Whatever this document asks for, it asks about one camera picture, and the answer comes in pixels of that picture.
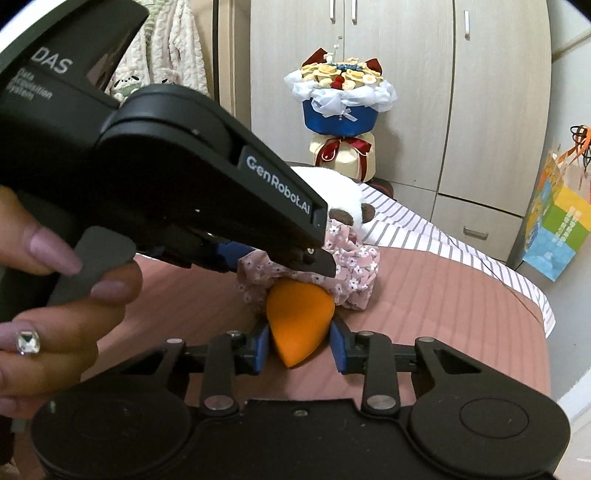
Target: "pink floral fabric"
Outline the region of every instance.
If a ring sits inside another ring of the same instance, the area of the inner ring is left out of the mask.
[[[323,287],[335,298],[336,305],[365,310],[378,275],[379,248],[363,245],[352,227],[331,220],[324,249],[331,252],[335,259],[335,278],[289,270],[272,262],[261,250],[241,258],[237,279],[244,301],[258,312],[264,312],[269,289],[279,278],[288,277]]]

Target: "bed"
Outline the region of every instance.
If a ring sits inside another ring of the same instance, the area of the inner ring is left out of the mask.
[[[373,330],[412,345],[434,336],[501,372],[550,394],[546,336],[554,326],[548,300],[529,280],[369,186],[360,186],[375,219],[364,225],[365,242],[381,246],[378,280],[364,312],[340,309],[353,331]],[[255,317],[242,301],[234,274],[173,267],[137,258],[144,273],[140,298],[124,322],[99,342],[100,355],[85,378],[168,338],[206,343],[228,330],[248,331]],[[401,402],[415,401],[410,374],[398,374]],[[353,398],[360,402],[361,375],[337,373],[327,345],[287,370],[271,356],[258,377],[238,377],[235,393],[248,398]],[[200,376],[186,401],[197,404]],[[17,439],[17,463],[27,480],[42,478],[28,437]]]

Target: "wardrobe door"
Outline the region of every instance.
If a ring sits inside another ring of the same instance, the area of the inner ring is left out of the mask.
[[[456,0],[456,65],[440,193],[524,216],[550,100],[545,0]]]
[[[310,163],[312,133],[283,78],[319,48],[342,46],[343,12],[343,0],[252,0],[252,131],[285,161]]]
[[[437,190],[452,92],[453,0],[346,0],[345,57],[377,57],[398,94],[374,129],[376,176]]]

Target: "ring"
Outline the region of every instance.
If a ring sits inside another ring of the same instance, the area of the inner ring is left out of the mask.
[[[21,330],[17,335],[17,350],[21,355],[34,355],[41,351],[39,334],[35,330]]]

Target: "blue gripper pad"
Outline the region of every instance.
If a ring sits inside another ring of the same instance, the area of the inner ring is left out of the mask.
[[[267,323],[260,331],[256,340],[256,357],[255,357],[255,370],[259,374],[262,372],[262,368],[267,361],[269,354],[269,324]]]
[[[347,368],[345,337],[343,337],[335,322],[330,323],[330,349],[333,352],[336,369],[339,373],[343,373]]]

